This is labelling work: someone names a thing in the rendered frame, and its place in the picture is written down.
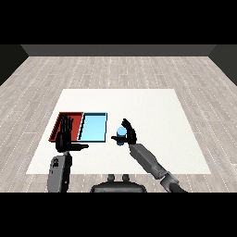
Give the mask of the light blue shallow open box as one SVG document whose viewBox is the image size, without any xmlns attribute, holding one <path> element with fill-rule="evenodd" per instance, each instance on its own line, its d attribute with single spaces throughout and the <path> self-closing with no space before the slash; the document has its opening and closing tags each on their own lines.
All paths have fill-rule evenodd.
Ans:
<svg viewBox="0 0 237 237">
<path fill-rule="evenodd" d="M 82 116 L 77 141 L 104 143 L 106 141 L 106 112 L 85 112 Z"/>
</svg>

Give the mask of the dark grey robot body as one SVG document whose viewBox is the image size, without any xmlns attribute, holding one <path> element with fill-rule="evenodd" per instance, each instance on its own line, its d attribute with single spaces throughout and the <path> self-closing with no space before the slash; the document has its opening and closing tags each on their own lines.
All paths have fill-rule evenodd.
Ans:
<svg viewBox="0 0 237 237">
<path fill-rule="evenodd" d="M 146 193 L 143 185 L 130 181 L 128 174 L 122 175 L 122 181 L 115 181 L 115 175 L 109 174 L 106 182 L 96 184 L 91 193 Z"/>
</svg>

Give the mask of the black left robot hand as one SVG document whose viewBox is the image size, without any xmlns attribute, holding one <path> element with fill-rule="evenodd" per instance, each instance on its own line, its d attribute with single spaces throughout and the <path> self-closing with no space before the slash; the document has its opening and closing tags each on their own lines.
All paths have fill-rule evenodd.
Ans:
<svg viewBox="0 0 237 237">
<path fill-rule="evenodd" d="M 72 123 L 73 119 L 68 115 L 65 115 L 60 121 L 60 131 L 56 135 L 56 150 L 58 153 L 80 151 L 89 147 L 88 144 L 71 142 Z"/>
</svg>

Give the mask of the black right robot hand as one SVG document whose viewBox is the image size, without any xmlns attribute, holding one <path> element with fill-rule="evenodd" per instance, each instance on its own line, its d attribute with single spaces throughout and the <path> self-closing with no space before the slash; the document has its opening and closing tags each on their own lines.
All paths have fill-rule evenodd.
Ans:
<svg viewBox="0 0 237 237">
<path fill-rule="evenodd" d="M 117 141 L 118 143 L 136 144 L 137 142 L 136 132 L 135 129 L 132 127 L 132 125 L 126 119 L 122 120 L 121 125 L 126 130 L 126 135 L 112 136 L 112 139 Z"/>
</svg>

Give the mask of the red shallow open box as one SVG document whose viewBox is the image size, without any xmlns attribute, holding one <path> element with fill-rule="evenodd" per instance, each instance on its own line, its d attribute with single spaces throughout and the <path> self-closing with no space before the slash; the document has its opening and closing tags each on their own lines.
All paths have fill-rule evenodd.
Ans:
<svg viewBox="0 0 237 237">
<path fill-rule="evenodd" d="M 82 112 L 60 112 L 56 118 L 55 125 L 52 129 L 50 137 L 48 139 L 49 142 L 54 143 L 56 141 L 57 133 L 60 131 L 60 124 L 62 118 L 67 115 L 72 119 L 72 131 L 71 131 L 71 141 L 76 143 L 78 141 L 78 135 L 80 131 Z"/>
</svg>

